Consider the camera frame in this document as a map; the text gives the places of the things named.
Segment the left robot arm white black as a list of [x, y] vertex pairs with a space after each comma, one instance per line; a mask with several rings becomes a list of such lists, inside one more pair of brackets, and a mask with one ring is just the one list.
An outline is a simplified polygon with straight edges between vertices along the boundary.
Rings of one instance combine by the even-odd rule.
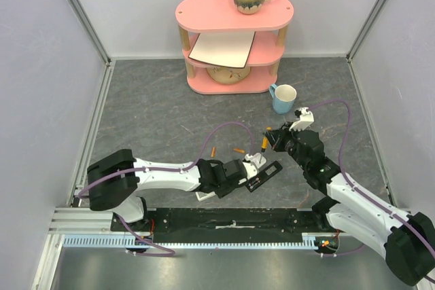
[[88, 167], [88, 185], [79, 196], [88, 196], [90, 209], [110, 211], [134, 231], [149, 223], [145, 199], [137, 192], [149, 189], [177, 189], [222, 198], [241, 187], [258, 172], [247, 156], [227, 163], [204, 160], [183, 164], [164, 164], [134, 158], [121, 149]]

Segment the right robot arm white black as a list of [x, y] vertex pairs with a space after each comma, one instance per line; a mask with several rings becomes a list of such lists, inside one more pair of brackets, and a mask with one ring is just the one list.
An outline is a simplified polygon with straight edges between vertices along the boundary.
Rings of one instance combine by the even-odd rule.
[[359, 185], [324, 153], [317, 132], [283, 125], [268, 130], [272, 150], [286, 152], [323, 195], [311, 214], [316, 230], [343, 231], [376, 251], [404, 284], [415, 286], [434, 271], [434, 224], [423, 213], [394, 207]]

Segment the white remote control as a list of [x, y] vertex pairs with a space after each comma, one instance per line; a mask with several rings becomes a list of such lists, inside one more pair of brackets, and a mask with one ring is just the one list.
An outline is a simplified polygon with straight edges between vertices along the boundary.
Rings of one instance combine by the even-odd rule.
[[233, 190], [240, 188], [252, 177], [255, 177], [266, 164], [261, 153], [247, 154], [243, 159], [222, 163], [218, 160], [200, 159], [200, 185], [195, 189], [198, 201], [214, 196], [223, 198]]

